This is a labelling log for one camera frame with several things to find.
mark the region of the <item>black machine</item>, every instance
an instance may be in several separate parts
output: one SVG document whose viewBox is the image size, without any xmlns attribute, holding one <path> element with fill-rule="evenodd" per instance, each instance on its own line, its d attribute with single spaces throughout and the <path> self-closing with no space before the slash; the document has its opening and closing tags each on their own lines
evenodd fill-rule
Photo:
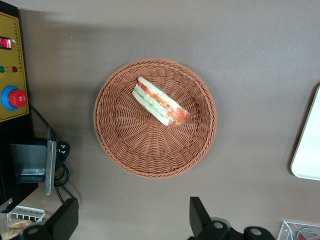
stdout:
<svg viewBox="0 0 320 240">
<path fill-rule="evenodd" d="M 14 239 L 68 240 L 79 211 L 78 200 L 65 187 L 70 173 L 64 161 L 70 146 L 58 140 L 28 103 L 18 8 L 0 0 L 0 23 L 0 212 L 11 212 L 45 181 L 46 195 L 55 187 L 62 206 L 44 224 L 34 223 Z M 31 110 L 49 128 L 53 141 L 35 138 Z M 64 201 L 59 188 L 71 198 Z"/>
<path fill-rule="evenodd" d="M 38 188 L 37 183 L 17 183 L 10 144 L 33 140 L 34 130 L 27 101 L 18 8 L 0 1 L 0 211 L 10 212 Z M 6 95 L 8 87 L 16 87 Z M 22 104 L 5 106 L 6 96 Z"/>
</svg>

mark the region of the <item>white tray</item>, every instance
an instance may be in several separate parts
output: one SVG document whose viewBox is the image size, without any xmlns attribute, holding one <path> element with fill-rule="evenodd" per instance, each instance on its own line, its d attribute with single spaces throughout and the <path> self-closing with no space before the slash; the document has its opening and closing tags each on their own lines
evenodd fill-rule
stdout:
<svg viewBox="0 0 320 240">
<path fill-rule="evenodd" d="M 320 180 L 320 86 L 306 119 L 291 170 L 299 178 Z"/>
<path fill-rule="evenodd" d="M 23 219 L 39 223 L 43 220 L 45 215 L 45 210 L 18 205 L 11 212 L 7 213 L 6 217 L 7 221 L 10 221 L 11 219 Z"/>
</svg>

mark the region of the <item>wicker basket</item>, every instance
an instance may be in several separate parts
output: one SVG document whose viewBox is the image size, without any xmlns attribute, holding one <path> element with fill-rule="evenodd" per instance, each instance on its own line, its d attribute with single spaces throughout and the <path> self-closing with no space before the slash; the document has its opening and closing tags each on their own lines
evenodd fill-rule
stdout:
<svg viewBox="0 0 320 240">
<path fill-rule="evenodd" d="M 133 97 L 144 77 L 185 107 L 184 126 L 161 124 Z M 123 169 L 146 178 L 168 178 L 186 172 L 214 141 L 217 113 L 205 83 L 190 69 L 166 59 L 133 61 L 102 86 L 94 106 L 96 136 L 106 154 Z"/>
</svg>

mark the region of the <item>blue button base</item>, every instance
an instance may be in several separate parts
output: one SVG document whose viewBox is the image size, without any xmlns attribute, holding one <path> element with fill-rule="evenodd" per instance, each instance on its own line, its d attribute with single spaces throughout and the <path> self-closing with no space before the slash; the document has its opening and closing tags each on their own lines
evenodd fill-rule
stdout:
<svg viewBox="0 0 320 240">
<path fill-rule="evenodd" d="M 2 93 L 1 93 L 1 103 L 2 105 L 4 106 L 5 109 L 7 110 L 10 110 L 10 111 L 14 111 L 14 110 L 17 110 L 18 107 L 15 107 L 15 106 L 11 106 L 9 101 L 8 101 L 8 96 L 9 96 L 9 93 L 12 91 L 12 90 L 18 90 L 19 88 L 17 88 L 16 86 L 6 86 Z"/>
</svg>

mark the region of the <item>screw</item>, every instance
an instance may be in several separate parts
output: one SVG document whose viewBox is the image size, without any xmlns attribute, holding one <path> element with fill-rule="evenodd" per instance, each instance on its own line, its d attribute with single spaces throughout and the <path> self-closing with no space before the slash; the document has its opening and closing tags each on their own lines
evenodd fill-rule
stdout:
<svg viewBox="0 0 320 240">
<path fill-rule="evenodd" d="M 250 232 L 256 236 L 260 236 L 262 234 L 262 232 L 257 228 L 251 228 Z"/>
<path fill-rule="evenodd" d="M 221 222 L 218 222 L 218 221 L 216 221 L 216 222 L 213 224 L 213 226 L 214 226 L 216 229 L 223 229 L 223 228 L 224 228 L 224 226 L 222 225 L 222 223 L 221 223 Z"/>
</svg>

